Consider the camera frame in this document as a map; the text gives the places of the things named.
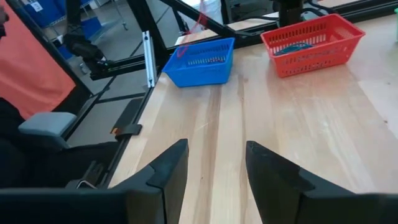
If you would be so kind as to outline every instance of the plastic basket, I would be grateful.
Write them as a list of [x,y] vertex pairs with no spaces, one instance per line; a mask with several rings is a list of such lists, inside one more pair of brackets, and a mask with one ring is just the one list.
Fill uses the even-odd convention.
[[178,87],[224,84],[228,81],[233,61],[235,38],[192,44],[178,58],[175,50],[163,68]]
[[[337,14],[261,34],[278,76],[287,77],[346,63],[365,33]],[[284,55],[276,52],[297,43],[313,47]]]

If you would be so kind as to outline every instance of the black clip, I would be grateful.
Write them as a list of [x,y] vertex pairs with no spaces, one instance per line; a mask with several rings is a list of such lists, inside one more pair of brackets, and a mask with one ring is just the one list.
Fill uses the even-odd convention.
[[139,135],[141,129],[142,129],[141,124],[129,124],[124,128],[118,128],[118,130],[116,131],[115,138],[116,140],[121,141],[123,138],[127,136]]

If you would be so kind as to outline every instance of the gray armrest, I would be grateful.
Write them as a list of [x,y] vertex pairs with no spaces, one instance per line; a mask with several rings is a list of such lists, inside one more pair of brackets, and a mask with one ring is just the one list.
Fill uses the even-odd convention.
[[76,116],[67,112],[37,113],[23,122],[18,130],[24,134],[52,138],[62,148],[68,148],[62,133],[76,120]]

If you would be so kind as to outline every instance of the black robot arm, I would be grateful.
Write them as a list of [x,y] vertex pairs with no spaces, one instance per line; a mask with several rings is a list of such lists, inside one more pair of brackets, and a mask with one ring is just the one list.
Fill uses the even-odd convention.
[[100,72],[111,63],[102,51],[85,38],[81,26],[80,0],[65,0],[67,15],[67,31],[63,43],[70,53],[81,56],[91,72]]

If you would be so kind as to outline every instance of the blue basket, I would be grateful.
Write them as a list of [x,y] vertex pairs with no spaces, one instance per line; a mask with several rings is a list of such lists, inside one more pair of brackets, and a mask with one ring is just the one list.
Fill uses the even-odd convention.
[[178,87],[224,84],[233,61],[235,38],[209,41],[188,46],[178,58],[175,50],[163,68]]

